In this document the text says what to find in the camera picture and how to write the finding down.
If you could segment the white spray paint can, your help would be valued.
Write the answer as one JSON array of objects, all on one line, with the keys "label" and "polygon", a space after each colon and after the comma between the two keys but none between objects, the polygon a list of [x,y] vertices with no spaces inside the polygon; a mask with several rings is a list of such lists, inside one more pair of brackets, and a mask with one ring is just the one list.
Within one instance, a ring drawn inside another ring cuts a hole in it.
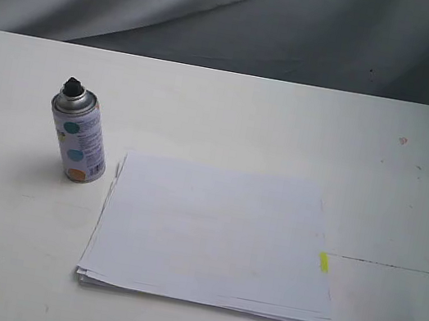
[{"label": "white spray paint can", "polygon": [[97,96],[72,77],[51,104],[65,175],[78,183],[99,179],[106,162]]}]

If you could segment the white paper stack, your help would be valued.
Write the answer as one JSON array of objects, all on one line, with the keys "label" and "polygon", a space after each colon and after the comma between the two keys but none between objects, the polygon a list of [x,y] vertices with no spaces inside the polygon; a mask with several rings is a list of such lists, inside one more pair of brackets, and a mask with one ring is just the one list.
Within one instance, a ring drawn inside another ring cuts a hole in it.
[{"label": "white paper stack", "polygon": [[311,183],[129,152],[77,264],[85,283],[279,321],[331,321]]}]

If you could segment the yellow tape marker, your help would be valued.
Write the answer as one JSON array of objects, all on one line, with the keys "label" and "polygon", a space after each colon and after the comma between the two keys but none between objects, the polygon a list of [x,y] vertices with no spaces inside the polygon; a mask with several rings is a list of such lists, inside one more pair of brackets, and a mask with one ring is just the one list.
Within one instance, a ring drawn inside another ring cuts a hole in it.
[{"label": "yellow tape marker", "polygon": [[320,263],[320,269],[321,269],[321,271],[323,273],[329,272],[329,269],[328,269],[328,267],[329,267],[329,265],[328,265],[329,261],[328,261],[327,253],[326,252],[321,252],[321,253],[319,253],[319,256],[320,256],[319,257],[319,259],[320,259],[319,263]]}]

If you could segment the grey backdrop cloth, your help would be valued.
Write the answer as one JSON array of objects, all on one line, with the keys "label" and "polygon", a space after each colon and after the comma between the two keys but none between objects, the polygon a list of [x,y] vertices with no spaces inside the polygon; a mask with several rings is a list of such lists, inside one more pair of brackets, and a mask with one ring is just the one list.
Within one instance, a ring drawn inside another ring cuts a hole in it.
[{"label": "grey backdrop cloth", "polygon": [[429,104],[429,0],[0,0],[0,29]]}]

